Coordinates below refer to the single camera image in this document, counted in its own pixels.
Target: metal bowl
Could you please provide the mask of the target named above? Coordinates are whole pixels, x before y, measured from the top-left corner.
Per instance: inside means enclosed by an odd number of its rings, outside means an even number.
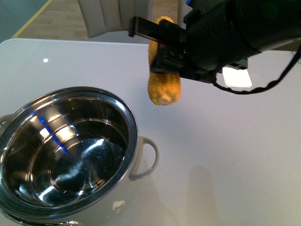
[[[0,206],[51,219],[92,205],[122,179],[137,151],[127,104],[97,88],[66,88],[18,110],[0,129]]]

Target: white table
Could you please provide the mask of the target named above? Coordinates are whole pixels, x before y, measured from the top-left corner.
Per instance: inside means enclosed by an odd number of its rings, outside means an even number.
[[[158,144],[160,162],[139,182],[135,205],[104,225],[300,225],[301,64],[272,90],[250,96],[182,79],[179,102],[163,107],[148,98],[147,49],[8,40],[0,45],[0,115],[71,86],[106,89],[129,104],[139,133]],[[253,83],[278,77],[291,58],[276,51],[252,57]],[[153,157],[143,153],[147,165]],[[17,224],[0,215],[0,225]]]

